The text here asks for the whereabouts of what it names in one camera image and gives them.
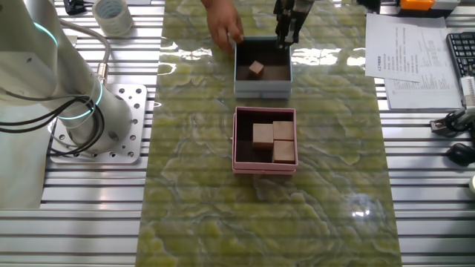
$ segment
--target marble table mat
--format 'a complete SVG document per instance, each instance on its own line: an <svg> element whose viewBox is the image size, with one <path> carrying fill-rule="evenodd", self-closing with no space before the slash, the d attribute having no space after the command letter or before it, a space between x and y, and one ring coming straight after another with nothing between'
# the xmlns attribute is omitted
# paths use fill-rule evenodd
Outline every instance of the marble table mat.
<svg viewBox="0 0 475 267"><path fill-rule="evenodd" d="M235 1L273 36L274 0ZM198 0L167 0L137 266L401 266L364 8L316 2L288 102L237 100ZM236 106L295 108L292 179L232 174Z"/></svg>

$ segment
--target finger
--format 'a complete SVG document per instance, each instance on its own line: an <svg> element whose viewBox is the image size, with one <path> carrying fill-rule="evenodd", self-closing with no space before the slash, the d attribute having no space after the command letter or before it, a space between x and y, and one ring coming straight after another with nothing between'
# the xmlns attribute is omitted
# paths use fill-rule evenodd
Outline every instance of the finger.
<svg viewBox="0 0 475 267"><path fill-rule="evenodd" d="M219 48L221 48L221 50L228 53L230 56L234 55L231 44L229 44L228 34L227 34L226 30L223 27L217 29L216 45Z"/></svg>
<svg viewBox="0 0 475 267"><path fill-rule="evenodd" d="M243 42L243 36L241 35L239 29L238 29L238 26L236 24L232 24L229 29L229 36L231 36L231 38L233 40L236 41L236 44L240 44L241 42Z"/></svg>
<svg viewBox="0 0 475 267"><path fill-rule="evenodd" d="M243 36L244 35L244 28L243 28L243 22L240 20L240 17L238 16L236 20L236 25L239 30L239 33Z"/></svg>

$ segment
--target metal mounting plate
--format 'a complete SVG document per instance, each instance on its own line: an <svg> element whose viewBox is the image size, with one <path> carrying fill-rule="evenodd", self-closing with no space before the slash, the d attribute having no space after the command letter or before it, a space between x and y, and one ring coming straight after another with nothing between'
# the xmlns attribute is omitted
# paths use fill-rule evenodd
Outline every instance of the metal mounting plate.
<svg viewBox="0 0 475 267"><path fill-rule="evenodd" d="M74 156L50 156L52 162L66 165L133 165L140 158L143 123L145 118L145 105L147 102L147 88L145 85L107 85L110 92L122 97L131 108L132 121L128 136L119 142L110 151L93 155L85 151ZM66 127L57 120L54 136L62 142L75 145L69 138ZM63 144L53 140L52 148L65 151Z"/></svg>

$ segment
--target black device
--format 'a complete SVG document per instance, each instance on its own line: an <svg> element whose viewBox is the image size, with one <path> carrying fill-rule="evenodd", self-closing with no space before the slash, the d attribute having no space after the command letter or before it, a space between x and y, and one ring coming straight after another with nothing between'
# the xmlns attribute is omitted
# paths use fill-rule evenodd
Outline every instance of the black device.
<svg viewBox="0 0 475 267"><path fill-rule="evenodd" d="M66 13L69 16L78 15L86 12L86 7L92 6L92 3L83 0L63 0Z"/></svg>
<svg viewBox="0 0 475 267"><path fill-rule="evenodd" d="M450 33L448 49L457 78L473 76L475 72L475 32Z"/></svg>
<svg viewBox="0 0 475 267"><path fill-rule="evenodd" d="M475 72L475 32L450 33L446 38L449 53L451 54L453 68L457 79L468 79ZM460 82L472 95L475 94L473 82ZM452 138L458 133L468 131L472 140L475 140L475 121L473 119L473 103L464 103L464 107L449 113L445 118L430 122L432 132L447 138ZM460 166L468 166L475 162L475 149L458 143L453 145L446 156L451 162Z"/></svg>

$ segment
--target cable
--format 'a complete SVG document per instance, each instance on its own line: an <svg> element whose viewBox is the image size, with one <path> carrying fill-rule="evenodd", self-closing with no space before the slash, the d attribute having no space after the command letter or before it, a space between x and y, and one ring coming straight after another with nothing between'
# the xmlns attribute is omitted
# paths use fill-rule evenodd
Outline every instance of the cable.
<svg viewBox="0 0 475 267"><path fill-rule="evenodd" d="M0 93L6 94L8 96L15 97L17 99L27 100L27 101L35 101L35 102L45 102L45 101L53 101L53 100L59 100L59 99L67 99L67 98L71 98L71 97L84 96L84 95L77 94L77 95L70 95L70 96L51 96L51 97L45 97L45 98L35 98L35 97L28 97L28 96L18 95L16 93L12 93L10 91L5 90L4 88L0 88Z"/></svg>
<svg viewBox="0 0 475 267"><path fill-rule="evenodd" d="M463 116L464 113L459 113L459 114L455 114L454 112L450 112L449 114L447 114L447 116L445 117L445 127L453 132L463 132L463 131L468 131L470 130L471 128L471 124L468 124L468 125L464 125L463 128L455 128L452 123L455 122L457 119L459 119L461 116Z"/></svg>
<svg viewBox="0 0 475 267"><path fill-rule="evenodd" d="M86 141L83 145L80 145L78 148L76 148L72 151L63 152L63 151L58 151L54 148L51 148L51 150L55 153L54 154L49 154L50 156L67 156L67 155L79 154L83 151L88 150L90 147L92 147L101 138L101 136L102 136L102 134L104 133L104 130L105 130L104 116L103 116L102 111L100 110L99 107L94 105L93 108L97 109L97 113L95 113L96 116L93 117L94 118L94 129L93 129L94 135L91 135L91 138L88 141Z"/></svg>
<svg viewBox="0 0 475 267"><path fill-rule="evenodd" d="M88 119L90 119L94 115L94 111L96 111L96 108L93 108L93 110L89 113L89 116L87 116L85 119L83 119L82 122L80 122L78 125L74 125L73 127L66 127L66 128L67 129L76 129L79 126L85 124L88 121Z"/></svg>
<svg viewBox="0 0 475 267"><path fill-rule="evenodd" d="M77 147L79 147L78 145L70 145L66 142L63 142L60 138L54 136L54 134L51 134L51 137L53 137L53 139L55 139L59 144L61 144L65 148L77 148Z"/></svg>
<svg viewBox="0 0 475 267"><path fill-rule="evenodd" d="M59 21L61 22L61 25L69 27L72 30L77 30L80 33L84 33L84 34L87 34L89 36L96 37L105 46L105 54L104 54L104 58L102 59L102 63L107 63L109 61L109 57L111 56L111 44L109 44L109 41L104 36L98 34L97 32L95 32L93 30L90 30L86 27L79 26L79 25L71 23L71 22L67 22L64 19L60 19Z"/></svg>
<svg viewBox="0 0 475 267"><path fill-rule="evenodd" d="M71 101L68 101L66 102L65 104L63 104L62 106L60 106L59 108L57 108L56 110L54 111L51 111L50 113L48 114L45 114L39 118L36 118L36 119L31 119L31 120L28 120L28 121L24 121L24 122L0 122L0 125L3 125L3 126L20 126L20 125L29 125L31 123L35 123L35 122L39 122L43 119L46 119L48 118L49 116L51 116L51 118L49 118L46 122L43 122L42 124L40 125L37 125L37 126L34 126L32 128L27 128L27 129L19 129L19 130L13 130L13 129L6 129L6 128L0 128L0 132L4 132L4 133L9 133L9 134L23 134L23 133L28 133L28 132L31 132L31 131L34 131L34 130L38 130L46 125L48 125L50 122L52 122L57 116L59 116L61 114L61 112L63 112L66 108L69 108L73 103L75 102L78 102L79 100L81 100L80 98L75 98Z"/></svg>
<svg viewBox="0 0 475 267"><path fill-rule="evenodd" d="M32 124L32 123L35 123L35 122L39 122L39 121L42 121L43 119L46 119L48 118L49 116L54 116L54 118L56 118L61 112L63 112L66 108L69 108L69 106L71 106L73 103L75 102L78 102L78 99L75 98L75 99L72 99L68 102L66 102L65 104L59 106L56 110L54 111L51 111L50 113L48 114L45 114L43 116L40 116L36 119L30 119L30 120L27 120L27 121L23 121L23 122L0 122L0 125L1 126L21 126L21 125L29 125L29 124Z"/></svg>

